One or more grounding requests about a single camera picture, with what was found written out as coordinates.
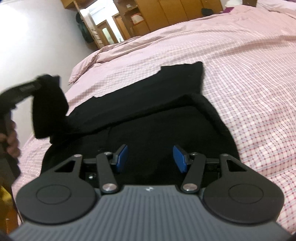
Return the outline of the person's left hand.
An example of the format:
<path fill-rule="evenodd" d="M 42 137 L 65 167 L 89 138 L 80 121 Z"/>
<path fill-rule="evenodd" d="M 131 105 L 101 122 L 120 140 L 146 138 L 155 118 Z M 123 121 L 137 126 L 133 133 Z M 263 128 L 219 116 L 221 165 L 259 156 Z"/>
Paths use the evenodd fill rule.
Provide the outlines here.
<path fill-rule="evenodd" d="M 17 159 L 21 155 L 19 148 L 18 134 L 16 132 L 16 124 L 12 120 L 10 123 L 10 134 L 5 135 L 1 133 L 1 155 L 10 155 L 12 158 Z"/>

